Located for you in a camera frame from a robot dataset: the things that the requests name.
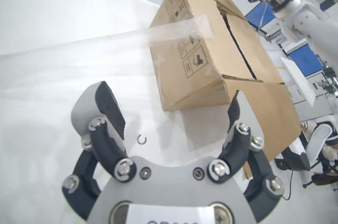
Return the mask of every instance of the white table surface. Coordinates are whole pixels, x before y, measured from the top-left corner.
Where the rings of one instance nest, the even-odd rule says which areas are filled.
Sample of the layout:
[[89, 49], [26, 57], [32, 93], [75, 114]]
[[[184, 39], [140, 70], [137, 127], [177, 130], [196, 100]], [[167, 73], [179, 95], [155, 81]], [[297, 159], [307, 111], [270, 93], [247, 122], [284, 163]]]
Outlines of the white table surface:
[[[158, 8], [144, 0], [2, 2], [6, 8], [0, 8], [0, 18], [10, 19], [1, 32], [1, 54], [145, 28]], [[37, 52], [23, 55], [22, 63], [12, 68], [1, 67], [7, 57], [0, 56], [3, 76], [17, 78], [32, 53]], [[71, 109], [81, 93], [100, 80], [111, 87], [126, 120], [129, 156], [179, 166], [220, 153], [229, 125], [227, 106], [163, 112], [148, 48], [115, 53], [106, 61], [79, 66], [76, 75], [43, 72], [28, 83], [0, 90], [2, 223], [83, 223], [66, 203], [61, 184], [82, 151]], [[139, 135], [147, 138], [146, 144], [137, 143]], [[242, 174], [236, 180], [244, 190]], [[101, 188], [110, 178], [100, 166], [94, 177]]]

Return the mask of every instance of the cardboard box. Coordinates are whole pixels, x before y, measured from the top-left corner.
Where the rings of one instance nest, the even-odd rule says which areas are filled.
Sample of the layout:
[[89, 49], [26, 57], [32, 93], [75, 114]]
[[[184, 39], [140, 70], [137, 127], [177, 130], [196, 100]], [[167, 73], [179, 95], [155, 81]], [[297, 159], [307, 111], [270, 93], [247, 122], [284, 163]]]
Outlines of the cardboard box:
[[231, 0], [164, 0], [152, 26], [206, 14], [215, 39], [188, 38], [151, 48], [165, 111], [229, 104], [246, 95], [275, 158], [301, 132], [287, 87], [257, 34]]

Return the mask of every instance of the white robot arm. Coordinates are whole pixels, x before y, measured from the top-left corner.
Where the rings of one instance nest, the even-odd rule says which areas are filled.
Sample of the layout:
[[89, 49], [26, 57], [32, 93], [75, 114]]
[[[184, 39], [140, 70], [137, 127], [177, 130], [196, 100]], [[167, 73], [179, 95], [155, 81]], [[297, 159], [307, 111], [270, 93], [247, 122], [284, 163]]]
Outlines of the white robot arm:
[[307, 38], [311, 49], [338, 72], [338, 23], [306, 0], [248, 0], [271, 5], [284, 36], [291, 42]]
[[310, 48], [338, 72], [338, 23], [305, 0], [292, 0], [274, 13], [284, 36], [298, 42], [304, 37]]

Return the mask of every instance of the black cable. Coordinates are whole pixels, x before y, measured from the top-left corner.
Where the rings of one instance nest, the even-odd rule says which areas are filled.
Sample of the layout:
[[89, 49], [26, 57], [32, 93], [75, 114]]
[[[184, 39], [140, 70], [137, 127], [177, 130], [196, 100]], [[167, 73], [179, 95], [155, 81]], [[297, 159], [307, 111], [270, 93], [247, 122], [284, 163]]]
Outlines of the black cable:
[[282, 196], [283, 199], [284, 199], [285, 201], [290, 200], [290, 197], [291, 197], [291, 183], [292, 183], [292, 176], [293, 176], [293, 171], [292, 171], [292, 173], [291, 173], [291, 178], [290, 178], [290, 195], [289, 195], [289, 197], [288, 197], [287, 199], [286, 199], [284, 196]]

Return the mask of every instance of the metal screw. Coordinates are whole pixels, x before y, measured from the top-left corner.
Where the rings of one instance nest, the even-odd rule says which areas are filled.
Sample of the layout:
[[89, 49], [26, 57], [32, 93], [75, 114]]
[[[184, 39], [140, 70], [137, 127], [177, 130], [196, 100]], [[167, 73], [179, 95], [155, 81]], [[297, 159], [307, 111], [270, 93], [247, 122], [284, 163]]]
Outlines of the metal screw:
[[223, 177], [226, 174], [226, 168], [224, 165], [218, 163], [214, 166], [214, 173], [219, 177]]
[[210, 206], [215, 211], [215, 223], [216, 224], [232, 224], [233, 217], [230, 210], [221, 203], [213, 203]]
[[248, 132], [248, 131], [249, 131], [249, 127], [246, 126], [246, 125], [243, 124], [243, 123], [239, 125], [239, 129], [240, 129], [241, 131], [243, 131], [243, 132]]
[[104, 118], [94, 118], [88, 125], [88, 129], [90, 131], [95, 131], [98, 127], [101, 126], [101, 124], [105, 123]]
[[250, 142], [250, 149], [253, 151], [260, 151], [264, 148], [264, 141], [262, 137], [252, 136]]
[[130, 204], [128, 201], [118, 203], [111, 211], [110, 224], [125, 224]]
[[280, 196], [284, 194], [284, 184], [280, 178], [275, 177], [272, 180], [266, 179], [265, 185], [267, 189], [274, 195]]
[[77, 175], [70, 175], [62, 183], [62, 187], [68, 189], [68, 194], [71, 194], [78, 188], [79, 184], [79, 177]]
[[257, 145], [257, 146], [261, 146], [263, 143], [263, 139], [261, 137], [253, 137], [252, 141]]
[[192, 174], [196, 180], [202, 180], [204, 178], [204, 171], [202, 168], [196, 167]]
[[117, 171], [121, 176], [127, 175], [130, 172], [130, 166], [127, 164], [127, 162], [124, 162], [119, 166]]
[[140, 178], [142, 178], [143, 180], [147, 180], [148, 178], [150, 178], [151, 176], [151, 170], [149, 167], [143, 167], [140, 170]]
[[123, 158], [121, 159], [115, 166], [114, 169], [114, 176], [115, 178], [120, 182], [125, 182], [129, 179], [129, 173], [131, 170], [131, 165], [133, 165], [134, 162], [131, 161], [129, 158]]
[[209, 164], [208, 171], [210, 174], [210, 177], [212, 177], [213, 180], [218, 181], [220, 177], [223, 177], [224, 175], [230, 174], [230, 168], [228, 164], [221, 160], [221, 159], [215, 159]]

